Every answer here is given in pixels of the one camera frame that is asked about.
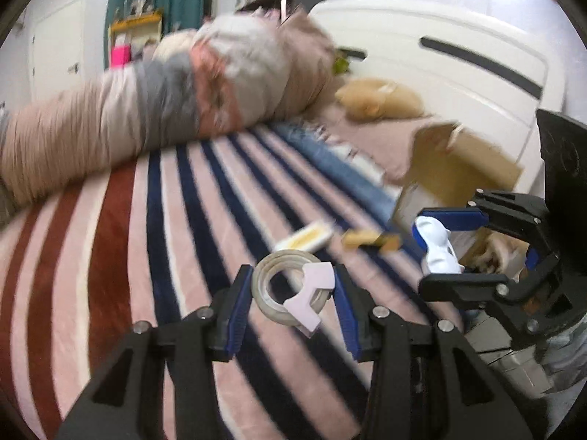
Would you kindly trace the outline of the pink ribbed pillow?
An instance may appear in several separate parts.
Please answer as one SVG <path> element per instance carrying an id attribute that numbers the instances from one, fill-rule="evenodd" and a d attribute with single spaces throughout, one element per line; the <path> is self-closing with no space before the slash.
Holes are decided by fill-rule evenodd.
<path id="1" fill-rule="evenodd" d="M 412 146 L 416 133 L 442 120 L 437 116 L 418 119 L 382 119 L 375 122 L 355 122 L 346 117 L 336 103 L 319 109 L 313 122 L 321 125 L 329 135 L 348 142 L 369 156 L 383 171 L 384 179 L 401 186 L 411 166 Z"/>

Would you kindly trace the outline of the cardboard box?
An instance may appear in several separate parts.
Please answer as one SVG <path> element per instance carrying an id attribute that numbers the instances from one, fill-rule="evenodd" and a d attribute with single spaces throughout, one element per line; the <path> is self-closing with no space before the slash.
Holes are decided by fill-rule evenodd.
<path id="1" fill-rule="evenodd" d="M 509 156 L 455 124 L 420 128 L 410 167 L 391 220 L 408 231 L 427 208 L 462 208 L 477 189 L 512 191 L 522 170 Z M 465 267 L 515 275 L 527 244 L 486 227 L 452 230 L 451 243 Z"/>

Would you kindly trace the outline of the rolled striped duvet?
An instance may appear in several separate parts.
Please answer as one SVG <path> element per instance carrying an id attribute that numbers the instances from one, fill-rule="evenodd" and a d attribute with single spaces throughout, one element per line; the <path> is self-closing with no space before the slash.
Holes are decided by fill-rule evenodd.
<path id="1" fill-rule="evenodd" d="M 1 217 L 160 148 L 302 114 L 336 50 L 313 19 L 223 15 L 164 37 L 153 57 L 1 116 Z"/>

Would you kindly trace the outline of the yellow cabinet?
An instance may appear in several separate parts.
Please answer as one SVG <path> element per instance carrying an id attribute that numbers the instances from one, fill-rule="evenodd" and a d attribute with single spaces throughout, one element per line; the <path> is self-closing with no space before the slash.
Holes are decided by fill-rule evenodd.
<path id="1" fill-rule="evenodd" d="M 123 45 L 133 48 L 142 47 L 148 40 L 160 42 L 163 36 L 163 14 L 160 11 L 145 13 L 141 16 L 114 21 L 109 25 L 107 36 L 107 53 L 121 40 Z"/>

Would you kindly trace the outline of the clear tape roll dispenser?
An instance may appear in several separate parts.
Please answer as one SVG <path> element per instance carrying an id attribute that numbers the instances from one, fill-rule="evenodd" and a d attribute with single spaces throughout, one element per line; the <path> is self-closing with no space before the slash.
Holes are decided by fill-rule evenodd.
<path id="1" fill-rule="evenodd" d="M 271 321 L 294 327 L 311 338 L 321 323 L 320 312 L 335 287 L 331 262 L 300 250 L 267 255 L 254 269 L 252 295 Z"/>

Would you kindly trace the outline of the tan plush toy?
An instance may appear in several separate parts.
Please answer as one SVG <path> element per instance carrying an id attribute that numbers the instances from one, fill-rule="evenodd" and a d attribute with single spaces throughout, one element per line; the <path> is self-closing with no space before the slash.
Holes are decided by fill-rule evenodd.
<path id="1" fill-rule="evenodd" d="M 412 119 L 425 114 L 416 91 L 396 81 L 361 77 L 348 81 L 334 94 L 346 116 L 356 122 L 381 119 Z"/>

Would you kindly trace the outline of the white door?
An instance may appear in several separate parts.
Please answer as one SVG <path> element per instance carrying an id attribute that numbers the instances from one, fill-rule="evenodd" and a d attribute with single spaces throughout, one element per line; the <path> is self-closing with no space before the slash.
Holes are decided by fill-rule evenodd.
<path id="1" fill-rule="evenodd" d="M 52 98 L 81 83 L 83 36 L 83 0 L 72 0 L 36 23 L 29 58 L 33 101 Z"/>

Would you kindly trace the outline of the gold rectangular bar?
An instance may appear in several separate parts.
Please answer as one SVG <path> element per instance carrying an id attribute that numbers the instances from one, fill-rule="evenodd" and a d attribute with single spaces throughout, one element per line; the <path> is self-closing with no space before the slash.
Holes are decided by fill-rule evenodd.
<path id="1" fill-rule="evenodd" d="M 394 252 L 402 248 L 399 234 L 369 230 L 348 230 L 341 237 L 345 249 L 367 248 L 376 252 Z"/>

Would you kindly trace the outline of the white box yellow label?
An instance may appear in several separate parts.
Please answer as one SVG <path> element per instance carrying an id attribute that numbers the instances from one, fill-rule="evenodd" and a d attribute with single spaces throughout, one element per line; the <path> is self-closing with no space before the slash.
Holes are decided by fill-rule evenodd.
<path id="1" fill-rule="evenodd" d="M 273 251 L 300 250 L 316 252 L 329 244 L 334 234 L 331 224 L 317 220 L 278 241 Z"/>

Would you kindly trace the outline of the pink gift bag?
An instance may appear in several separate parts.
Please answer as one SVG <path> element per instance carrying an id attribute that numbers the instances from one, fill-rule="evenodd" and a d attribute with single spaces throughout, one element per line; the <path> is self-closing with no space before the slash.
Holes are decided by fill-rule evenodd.
<path id="1" fill-rule="evenodd" d="M 110 51 L 110 67 L 124 67 L 131 61 L 131 46 L 119 45 Z"/>

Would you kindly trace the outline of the striped bed blanket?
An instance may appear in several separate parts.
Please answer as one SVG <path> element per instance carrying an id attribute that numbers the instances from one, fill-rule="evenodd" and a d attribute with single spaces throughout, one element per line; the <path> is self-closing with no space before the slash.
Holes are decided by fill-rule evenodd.
<path id="1" fill-rule="evenodd" d="M 290 124 L 156 151 L 22 210 L 1 231 L 1 394 L 52 439 L 90 376 L 133 323 L 177 322 L 244 264 L 307 224 L 318 252 L 404 319 L 460 321 L 427 303 L 416 245 L 346 249 L 351 228 L 387 231 L 395 194 L 348 145 Z"/>

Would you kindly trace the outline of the white bed headboard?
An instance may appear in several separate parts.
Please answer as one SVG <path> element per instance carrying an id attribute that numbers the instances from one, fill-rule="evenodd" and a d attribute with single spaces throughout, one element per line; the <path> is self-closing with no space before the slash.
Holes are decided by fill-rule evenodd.
<path id="1" fill-rule="evenodd" d="M 542 169 L 535 112 L 560 112 L 565 100 L 551 47 L 499 19 L 422 0 L 332 0 L 310 16 L 350 53 L 351 74 L 408 85 L 427 112 L 513 159 L 516 191 L 531 191 Z"/>

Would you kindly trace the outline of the green plush toy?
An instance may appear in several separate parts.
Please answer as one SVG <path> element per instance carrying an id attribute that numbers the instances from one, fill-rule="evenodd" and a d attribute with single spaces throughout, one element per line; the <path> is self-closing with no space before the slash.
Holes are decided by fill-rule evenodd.
<path id="1" fill-rule="evenodd" d="M 333 62 L 332 71 L 336 76 L 340 74 L 347 74 L 349 72 L 350 63 L 347 53 L 338 52 Z"/>

